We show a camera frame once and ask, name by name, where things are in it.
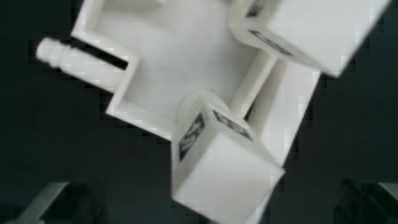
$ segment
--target white plastic part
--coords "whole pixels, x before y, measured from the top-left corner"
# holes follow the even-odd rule
[[[241,224],[282,176],[245,121],[211,92],[186,97],[172,137],[172,199],[217,223]]]
[[[245,44],[339,76],[389,2],[234,0],[229,27]]]
[[[73,77],[108,92],[115,91],[124,71],[83,51],[44,38],[37,47],[37,58],[50,63],[53,68],[60,68]]]
[[[254,101],[249,124],[280,165],[295,140],[318,79],[316,69],[279,60]]]
[[[42,189],[34,201],[16,220],[7,221],[7,224],[44,224],[41,216],[50,208],[55,198],[67,186],[67,182],[50,183]]]
[[[73,36],[129,63],[106,113],[167,140],[192,92],[217,92],[245,117],[275,64],[231,36],[227,8],[222,0],[83,1]]]

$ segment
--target dark surface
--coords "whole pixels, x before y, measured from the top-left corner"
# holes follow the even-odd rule
[[[110,95],[28,51],[44,36],[67,40],[80,3],[0,1],[0,209],[12,216],[48,182],[96,177],[112,223],[199,223],[170,201],[167,142],[105,115]],[[263,223],[330,224],[341,179],[398,182],[396,128],[394,1],[343,77],[321,78]]]
[[[344,179],[337,195],[334,224],[398,223],[398,200],[378,183],[355,183]]]

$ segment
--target white cube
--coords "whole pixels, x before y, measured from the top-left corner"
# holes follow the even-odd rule
[[[337,76],[389,0],[254,0],[247,41],[284,59]]]
[[[190,121],[172,141],[172,199],[217,223],[241,224],[284,171],[225,108],[204,105]]]

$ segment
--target white cylinder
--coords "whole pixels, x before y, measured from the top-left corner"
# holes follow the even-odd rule
[[[37,59],[60,68],[73,77],[105,89],[115,91],[124,70],[110,65],[83,51],[71,48],[57,40],[44,38],[35,52]]]

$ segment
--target black label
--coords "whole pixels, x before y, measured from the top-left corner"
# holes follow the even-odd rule
[[[275,51],[279,51],[280,54],[284,54],[289,57],[293,57],[293,54],[289,53],[289,51],[277,45],[277,43],[273,43],[270,41],[270,39],[263,36],[263,34],[257,31],[254,31],[254,30],[249,30],[249,32],[257,37],[257,39],[268,44],[268,46],[275,49]]]
[[[185,133],[183,140],[179,142],[179,161],[183,160],[183,157],[190,151],[190,147],[195,143],[195,139],[202,133],[204,129],[204,119],[202,119],[202,114],[197,115],[195,121],[190,125],[190,129]]]
[[[225,118],[225,116],[213,111],[218,122],[233,129],[233,131],[252,141],[245,128]]]
[[[254,0],[252,7],[249,9],[245,17],[257,17],[265,8],[265,1],[266,0]]]

